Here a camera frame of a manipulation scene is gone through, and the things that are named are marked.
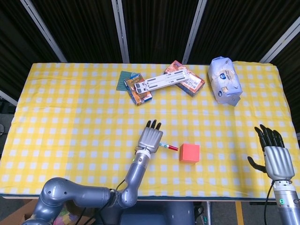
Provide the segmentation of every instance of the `yellow checkered tablecloth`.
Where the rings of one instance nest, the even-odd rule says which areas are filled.
[[[264,164],[254,126],[279,131],[290,150],[300,184],[299,147],[278,70],[271,64],[235,62],[243,88],[236,107],[215,101],[208,66],[188,68],[204,78],[194,97],[177,86],[153,91],[153,100],[133,104],[116,91],[122,70],[144,78],[168,65],[33,64],[0,161],[2,195],[38,195],[52,177],[116,188],[127,174],[147,120],[162,122],[162,142],[201,146],[195,165],[160,148],[152,156],[139,196],[265,198],[266,174],[250,167],[247,156]]]

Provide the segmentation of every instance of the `blue label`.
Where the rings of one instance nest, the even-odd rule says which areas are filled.
[[[221,77],[221,79],[223,79],[223,80],[226,79],[226,76],[225,76],[225,74],[223,74],[223,73],[220,74],[220,77]]]

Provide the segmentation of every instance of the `red cube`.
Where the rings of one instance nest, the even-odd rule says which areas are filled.
[[[200,146],[197,144],[183,144],[180,147],[180,161],[197,163],[200,160]]]

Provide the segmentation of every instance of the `floor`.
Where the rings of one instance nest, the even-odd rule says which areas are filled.
[[[12,114],[0,114],[0,124],[4,125],[5,132],[9,131]],[[6,135],[0,136],[0,153],[3,151]],[[4,199],[0,197],[0,221],[6,216],[23,206],[22,200]],[[263,206],[250,205],[249,202],[242,202],[244,225],[263,225]],[[213,202],[211,207],[213,225],[237,225],[235,202]],[[267,222],[272,225],[281,225],[277,207],[267,207]]]

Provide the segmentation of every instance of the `robotic hand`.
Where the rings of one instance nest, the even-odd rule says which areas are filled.
[[[248,157],[248,161],[253,168],[267,173],[272,179],[271,187],[273,186],[282,224],[300,225],[299,199],[296,189],[290,181],[295,175],[290,153],[285,148],[279,132],[272,131],[264,125],[260,125],[260,128],[262,131],[258,127],[255,127],[255,131],[258,133],[262,146],[265,166],[256,164],[251,157]]]
[[[135,205],[137,190],[142,182],[151,154],[158,150],[163,132],[159,131],[161,123],[156,128],[156,120],[151,127],[149,120],[138,145],[135,148],[135,159],[125,178],[127,186],[121,191],[107,187],[91,187],[73,183],[64,178],[52,178],[47,181],[38,199],[30,219],[23,225],[52,225],[60,213],[65,201],[73,200],[78,207],[127,208]]]

